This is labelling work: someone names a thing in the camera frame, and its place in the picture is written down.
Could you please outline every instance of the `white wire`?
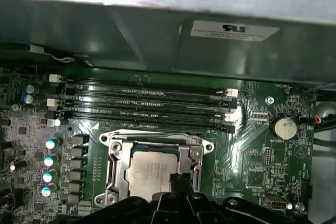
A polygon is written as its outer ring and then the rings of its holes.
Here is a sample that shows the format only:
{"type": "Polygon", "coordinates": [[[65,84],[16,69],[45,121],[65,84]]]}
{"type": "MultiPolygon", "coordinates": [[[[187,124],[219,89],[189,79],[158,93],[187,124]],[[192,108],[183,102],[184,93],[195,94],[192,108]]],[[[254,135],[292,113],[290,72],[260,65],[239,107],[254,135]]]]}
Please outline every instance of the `white wire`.
{"type": "Polygon", "coordinates": [[[70,62],[74,62],[76,60],[75,58],[72,58],[72,57],[64,57],[64,58],[59,59],[59,58],[56,58],[53,55],[50,55],[50,56],[52,56],[55,60],[60,61],[62,63],[70,63],[70,62]]]}

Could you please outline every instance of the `mounting hole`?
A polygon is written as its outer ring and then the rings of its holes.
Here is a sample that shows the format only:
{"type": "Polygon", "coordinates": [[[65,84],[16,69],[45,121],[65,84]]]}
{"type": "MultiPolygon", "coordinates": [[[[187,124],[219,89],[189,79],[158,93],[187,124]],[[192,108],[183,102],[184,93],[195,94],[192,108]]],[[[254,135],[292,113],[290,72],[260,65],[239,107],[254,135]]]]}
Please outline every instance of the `mounting hole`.
{"type": "Polygon", "coordinates": [[[99,197],[99,198],[96,199],[96,203],[97,203],[97,204],[100,204],[100,203],[102,203],[102,202],[103,202],[103,199],[102,199],[102,198],[99,197]]]}
{"type": "Polygon", "coordinates": [[[235,199],[230,199],[228,202],[231,206],[235,206],[238,204],[238,201],[236,201],[235,199]]]}
{"type": "Polygon", "coordinates": [[[168,194],[167,198],[168,199],[176,199],[176,195],[175,194],[168,194]]]}
{"type": "Polygon", "coordinates": [[[201,199],[201,197],[202,197],[202,194],[199,194],[199,193],[194,193],[193,194],[194,199],[201,199]]]}
{"type": "Polygon", "coordinates": [[[207,145],[205,146],[205,148],[206,148],[208,151],[211,151],[211,150],[212,150],[212,145],[207,144],[207,145]]]}

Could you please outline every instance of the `connector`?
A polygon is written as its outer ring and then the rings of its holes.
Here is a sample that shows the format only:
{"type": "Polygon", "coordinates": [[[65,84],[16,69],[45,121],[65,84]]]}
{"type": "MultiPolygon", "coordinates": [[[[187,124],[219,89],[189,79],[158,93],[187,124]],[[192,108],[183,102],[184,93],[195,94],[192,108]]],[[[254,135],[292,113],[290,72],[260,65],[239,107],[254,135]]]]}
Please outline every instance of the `connector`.
{"type": "Polygon", "coordinates": [[[285,197],[279,197],[272,194],[264,194],[265,202],[270,209],[286,210],[292,209],[293,205],[285,197]]]}
{"type": "Polygon", "coordinates": [[[7,211],[13,212],[23,205],[23,189],[18,188],[8,194],[7,211]]]}
{"type": "Polygon", "coordinates": [[[225,122],[234,123],[234,122],[236,122],[236,115],[235,114],[225,113],[224,114],[224,121],[225,122]]]}
{"type": "Polygon", "coordinates": [[[59,74],[50,74],[49,75],[49,82],[60,83],[61,79],[62,79],[62,76],[60,76],[59,74]]]}

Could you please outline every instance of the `integrated circuit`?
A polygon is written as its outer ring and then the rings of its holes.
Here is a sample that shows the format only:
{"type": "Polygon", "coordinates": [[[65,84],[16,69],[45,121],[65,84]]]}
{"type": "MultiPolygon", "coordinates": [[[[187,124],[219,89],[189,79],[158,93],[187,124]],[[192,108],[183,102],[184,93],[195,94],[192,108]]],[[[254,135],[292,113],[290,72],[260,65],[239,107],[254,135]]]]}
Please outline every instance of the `integrated circuit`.
{"type": "Polygon", "coordinates": [[[27,134],[27,128],[26,127],[19,127],[18,134],[19,135],[26,135],[27,134]]]}
{"type": "Polygon", "coordinates": [[[39,152],[39,151],[34,152],[34,158],[42,160],[44,158],[43,152],[39,152]]]}
{"type": "Polygon", "coordinates": [[[45,203],[43,203],[43,202],[35,202],[34,209],[36,211],[43,211],[43,210],[45,210],[45,203]]]}
{"type": "Polygon", "coordinates": [[[18,177],[18,178],[16,179],[16,183],[17,183],[18,185],[22,185],[22,184],[24,184],[24,182],[25,182],[25,178],[24,178],[24,177],[18,177]]]}

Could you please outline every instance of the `label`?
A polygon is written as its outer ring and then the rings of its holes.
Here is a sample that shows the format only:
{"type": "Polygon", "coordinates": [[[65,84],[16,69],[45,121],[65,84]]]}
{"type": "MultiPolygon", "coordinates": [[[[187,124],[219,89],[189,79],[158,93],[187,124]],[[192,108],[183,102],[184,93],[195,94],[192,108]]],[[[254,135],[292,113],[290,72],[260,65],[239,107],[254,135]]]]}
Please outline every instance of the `label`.
{"type": "Polygon", "coordinates": [[[195,37],[217,39],[264,41],[278,30],[280,30],[279,27],[251,26],[244,24],[195,20],[190,35],[195,37]]]}

